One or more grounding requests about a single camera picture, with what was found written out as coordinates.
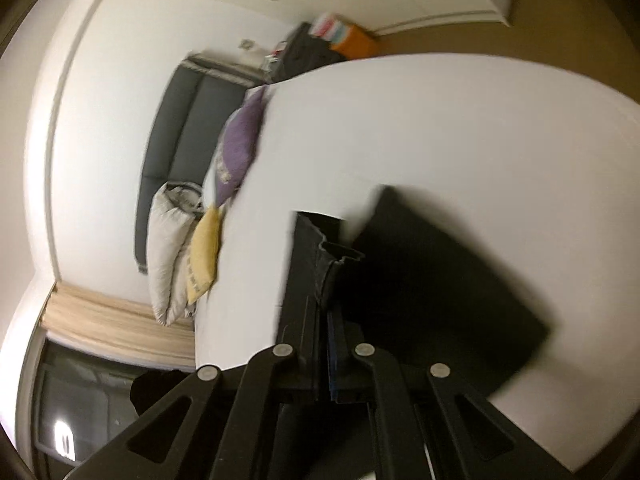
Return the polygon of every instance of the mattress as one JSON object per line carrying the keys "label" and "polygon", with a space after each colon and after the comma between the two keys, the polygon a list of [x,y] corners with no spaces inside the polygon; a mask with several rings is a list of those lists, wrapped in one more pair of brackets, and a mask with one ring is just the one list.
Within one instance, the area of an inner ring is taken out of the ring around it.
{"label": "mattress", "polygon": [[380,184],[482,254],[551,325],[490,400],[580,467],[640,399],[640,106],[562,70],[457,54],[281,84],[197,307],[197,365],[244,364],[273,343],[294,211],[344,219],[348,241]]}

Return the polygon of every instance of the dark gray headboard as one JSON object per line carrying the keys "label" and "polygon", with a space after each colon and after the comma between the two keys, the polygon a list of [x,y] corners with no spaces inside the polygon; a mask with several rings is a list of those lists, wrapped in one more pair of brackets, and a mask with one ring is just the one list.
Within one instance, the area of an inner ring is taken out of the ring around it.
{"label": "dark gray headboard", "polygon": [[146,272],[151,201],[167,181],[202,184],[225,121],[247,89],[263,83],[250,69],[201,56],[183,60],[164,92],[146,146],[136,210],[135,255]]}

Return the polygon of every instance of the curtain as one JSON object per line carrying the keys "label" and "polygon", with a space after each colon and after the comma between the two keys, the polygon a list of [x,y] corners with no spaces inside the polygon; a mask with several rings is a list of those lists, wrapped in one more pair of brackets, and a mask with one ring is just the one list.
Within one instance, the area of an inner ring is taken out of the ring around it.
{"label": "curtain", "polygon": [[161,326],[146,304],[57,283],[40,323],[49,338],[110,360],[151,368],[195,366],[193,321]]}

